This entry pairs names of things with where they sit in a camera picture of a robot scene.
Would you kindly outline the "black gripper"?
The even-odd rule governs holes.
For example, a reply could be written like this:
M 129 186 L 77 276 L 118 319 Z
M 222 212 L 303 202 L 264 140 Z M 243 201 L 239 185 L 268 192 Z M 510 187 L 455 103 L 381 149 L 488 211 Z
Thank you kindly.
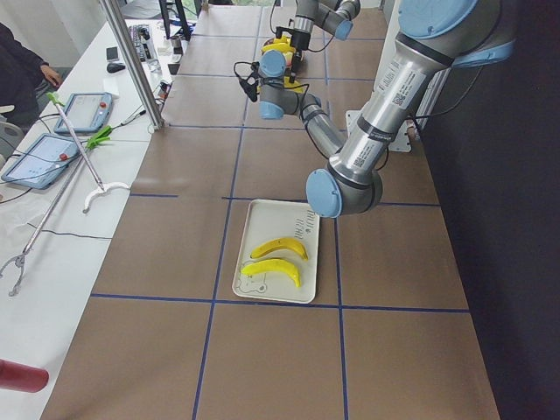
M 304 51 L 309 48 L 309 32 L 300 29 L 293 29 L 291 33 L 291 46 L 296 49 L 291 55 L 288 65 L 289 82 L 293 83 L 297 74 L 301 71 L 304 59 Z

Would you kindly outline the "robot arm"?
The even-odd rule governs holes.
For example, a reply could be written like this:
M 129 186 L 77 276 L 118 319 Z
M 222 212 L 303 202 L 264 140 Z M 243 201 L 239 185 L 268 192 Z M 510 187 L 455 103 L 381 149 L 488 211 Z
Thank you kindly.
M 295 80 L 303 54 L 309 50 L 313 28 L 318 27 L 335 39 L 346 40 L 354 27 L 353 20 L 360 11 L 359 1 L 297 1 L 293 23 L 287 29 L 290 45 L 295 48 L 290 66 L 290 82 Z
M 326 218 L 359 214 L 382 196 L 375 164 L 406 118 L 413 116 L 433 76 L 450 67 L 480 67 L 507 59 L 515 44 L 519 4 L 516 1 L 403 1 L 395 55 L 372 95 L 343 137 L 321 108 L 319 99 L 286 87 L 309 48 L 318 27 L 336 39 L 347 39 L 361 5 L 357 1 L 300 1 L 290 34 L 291 61 L 267 51 L 255 64 L 260 116 L 266 120 L 298 116 L 317 149 L 328 159 L 324 169 L 306 181 L 313 211 Z

